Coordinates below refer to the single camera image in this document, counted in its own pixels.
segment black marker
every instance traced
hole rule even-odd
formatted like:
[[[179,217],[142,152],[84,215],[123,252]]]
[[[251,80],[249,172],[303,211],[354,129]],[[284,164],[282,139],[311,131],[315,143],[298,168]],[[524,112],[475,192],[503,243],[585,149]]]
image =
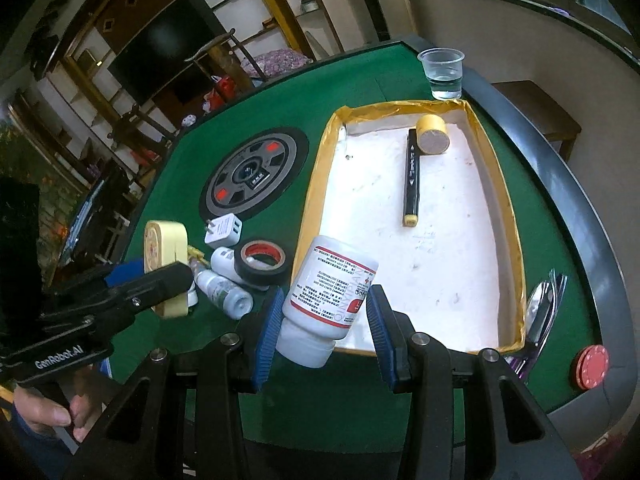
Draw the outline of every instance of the black marker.
[[[406,169],[404,172],[404,215],[402,225],[415,227],[418,224],[420,203],[420,151],[415,128],[409,130],[406,139]]]

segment water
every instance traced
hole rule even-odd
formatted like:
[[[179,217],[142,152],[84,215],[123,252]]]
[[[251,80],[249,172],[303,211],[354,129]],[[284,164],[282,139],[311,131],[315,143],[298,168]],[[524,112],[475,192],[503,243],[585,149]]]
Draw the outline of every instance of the water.
[[[462,97],[462,77],[451,78],[450,75],[434,75],[428,77],[431,93],[436,99],[459,99]]]

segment cup rim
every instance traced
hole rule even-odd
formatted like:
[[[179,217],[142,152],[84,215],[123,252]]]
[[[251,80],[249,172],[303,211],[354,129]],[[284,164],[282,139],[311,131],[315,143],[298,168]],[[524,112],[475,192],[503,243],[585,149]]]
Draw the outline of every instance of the cup rim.
[[[430,54],[432,52],[452,52],[452,53],[457,54],[458,57],[456,59],[449,59],[447,61],[432,61],[430,59],[425,60],[424,56],[426,56],[427,54]],[[446,47],[428,48],[427,50],[423,50],[420,54],[418,54],[418,60],[420,60],[420,62],[425,62],[426,61],[426,62],[431,63],[431,64],[459,63],[463,59],[465,59],[464,52],[460,52],[459,50],[457,50],[455,48],[446,48]]]

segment red poker chip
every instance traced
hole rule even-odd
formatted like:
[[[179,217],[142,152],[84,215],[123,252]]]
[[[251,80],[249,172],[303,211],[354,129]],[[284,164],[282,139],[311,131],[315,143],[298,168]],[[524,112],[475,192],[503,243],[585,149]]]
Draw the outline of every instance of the red poker chip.
[[[578,356],[575,381],[581,390],[598,386],[609,370],[609,352],[602,345],[587,346]]]

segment white charger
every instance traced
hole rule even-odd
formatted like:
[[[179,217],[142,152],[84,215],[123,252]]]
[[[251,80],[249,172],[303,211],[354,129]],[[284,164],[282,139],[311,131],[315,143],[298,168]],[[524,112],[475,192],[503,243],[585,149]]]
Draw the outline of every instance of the white charger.
[[[240,241],[242,222],[233,213],[209,220],[204,243],[212,249],[232,247]]]

